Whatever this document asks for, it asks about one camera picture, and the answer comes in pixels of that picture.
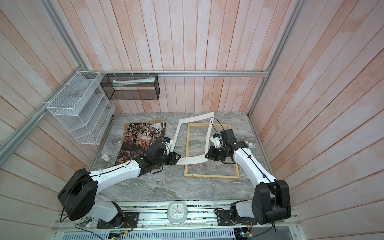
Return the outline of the light wooden picture frame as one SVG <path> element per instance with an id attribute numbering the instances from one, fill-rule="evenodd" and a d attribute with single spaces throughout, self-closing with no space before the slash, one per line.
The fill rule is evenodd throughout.
<path id="1" fill-rule="evenodd" d="M 190 133 L 191 127 L 208 127 L 209 124 L 206 123 L 188 123 L 187 128 L 187 144 L 186 144 L 186 157 L 189 157 L 190 153 Z M 234 176 L 223 176 L 223 175 L 202 175 L 202 174 L 189 174 L 189 166 L 185 166 L 184 177 L 186 178 L 202 178 L 202 179 L 226 179 L 226 180 L 239 180 L 239 168 L 238 165 L 234 165 Z"/>

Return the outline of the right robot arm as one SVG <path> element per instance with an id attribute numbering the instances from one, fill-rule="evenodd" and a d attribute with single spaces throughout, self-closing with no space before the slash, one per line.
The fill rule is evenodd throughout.
<path id="1" fill-rule="evenodd" d="M 227 158 L 238 164 L 255 187 L 252 200 L 242 200 L 231 204 L 232 221 L 239 223 L 245 219 L 255 219 L 259 224 L 274 224 L 276 221 L 289 219 L 291 201 L 289 185 L 284 180 L 277 180 L 254 157 L 244 141 L 235 138 L 232 129 L 213 134 L 212 146 L 205 158 L 220 161 Z"/>

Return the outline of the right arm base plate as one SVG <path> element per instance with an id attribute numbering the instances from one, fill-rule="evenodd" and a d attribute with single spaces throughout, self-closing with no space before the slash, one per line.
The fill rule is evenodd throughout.
<path id="1" fill-rule="evenodd" d="M 233 210 L 224 210 L 217 208 L 214 210 L 217 216 L 217 222 L 219 226 L 234 226 L 234 225 L 247 225 L 256 226 L 258 222 L 254 218 L 242 218 L 238 216 Z"/>

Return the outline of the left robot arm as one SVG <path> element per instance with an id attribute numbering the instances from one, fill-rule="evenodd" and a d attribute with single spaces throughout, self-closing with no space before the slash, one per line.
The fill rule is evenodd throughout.
<path id="1" fill-rule="evenodd" d="M 89 217 L 113 228 L 120 227 L 124 224 L 123 210 L 114 201 L 97 201 L 97 194 L 122 181 L 151 173 L 156 167 L 176 165 L 181 155 L 170 151 L 171 142 L 170 138 L 154 142 L 141 155 L 114 167 L 92 172 L 76 171 L 58 194 L 62 213 L 67 214 L 70 221 Z"/>

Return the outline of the white photo mat board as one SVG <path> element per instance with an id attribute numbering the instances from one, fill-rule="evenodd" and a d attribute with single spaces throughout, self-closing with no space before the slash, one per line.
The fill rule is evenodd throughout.
<path id="1" fill-rule="evenodd" d="M 215 116 L 215 112 L 210 112 L 210 113 L 207 113 L 207 114 L 203 114 L 203 115 L 199 115 L 199 116 L 195 116 L 195 117 L 191 117 L 191 118 L 180 119 L 179 122 L 178 122 L 176 133 L 175 133 L 174 138 L 173 138 L 173 142 L 172 142 L 171 147 L 170 147 L 170 151 L 171 152 L 174 151 L 175 144 L 176 144 L 176 141 L 177 141 L 177 138 L 178 138 L 178 135 L 179 135 L 179 131 L 180 131 L 180 128 L 181 128 L 182 124 L 193 123 L 193 122 L 202 121 L 202 120 L 205 120 L 205 119 L 209 119 L 210 120 L 214 116 Z M 199 156 L 195 156 L 195 157 L 180 158 L 177 161 L 177 165 L 201 164 L 201 163 L 205 163 L 205 162 L 208 161 L 208 159 L 205 158 L 205 154 L 209 151 L 210 136 L 211 136 L 212 127 L 213 127 L 213 124 L 210 123 L 209 127 L 208 127 L 208 131 L 207 131 L 207 135 L 206 135 L 205 153 L 202 154 L 202 155 L 199 155 Z"/>

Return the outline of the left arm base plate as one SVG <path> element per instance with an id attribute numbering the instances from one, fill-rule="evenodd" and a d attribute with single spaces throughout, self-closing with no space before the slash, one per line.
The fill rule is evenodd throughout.
<path id="1" fill-rule="evenodd" d="M 99 220 L 97 223 L 97 229 L 116 229 L 127 228 L 135 229 L 138 225 L 139 212 L 118 213 L 111 221 L 105 222 Z"/>

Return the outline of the autumn forest photo print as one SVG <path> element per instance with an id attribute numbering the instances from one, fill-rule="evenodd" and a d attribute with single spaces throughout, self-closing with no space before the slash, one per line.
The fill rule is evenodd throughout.
<path id="1" fill-rule="evenodd" d="M 163 142 L 163 138 L 153 138 L 151 135 L 147 138 L 142 134 L 140 138 L 134 136 L 127 136 L 123 139 L 120 151 L 118 153 L 115 165 L 136 161 L 139 164 L 139 156 L 149 149 L 150 145 L 154 142 Z M 163 166 L 155 167 L 150 173 L 157 174 L 163 170 Z"/>

